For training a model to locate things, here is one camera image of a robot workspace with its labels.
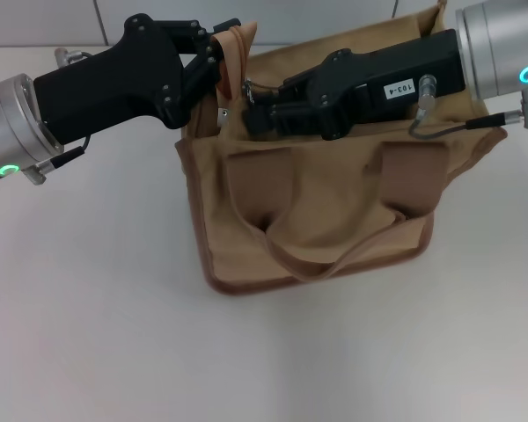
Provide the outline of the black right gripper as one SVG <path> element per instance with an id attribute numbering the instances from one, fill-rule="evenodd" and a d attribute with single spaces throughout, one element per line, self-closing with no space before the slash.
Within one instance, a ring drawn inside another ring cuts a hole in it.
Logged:
<path id="1" fill-rule="evenodd" d="M 456 32 L 446 30 L 369 53 L 342 49 L 314 71 L 285 79 L 280 96 L 308 102 L 260 98 L 241 113 L 250 135 L 343 137 L 356 124 L 388 121 L 418 102 L 423 76 L 436 79 L 438 97 L 466 87 Z"/>

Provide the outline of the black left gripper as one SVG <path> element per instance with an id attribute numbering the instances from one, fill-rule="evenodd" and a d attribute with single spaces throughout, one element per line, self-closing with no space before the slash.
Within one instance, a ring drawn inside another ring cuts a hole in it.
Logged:
<path id="1" fill-rule="evenodd" d="M 128 18 L 113 47 L 34 79 L 43 123 L 62 145 L 141 116 L 184 127 L 190 120 L 184 99 L 215 93 L 223 50 L 209 43 L 185 71 L 180 54 L 240 24 L 232 18 L 208 32 L 198 20 Z"/>

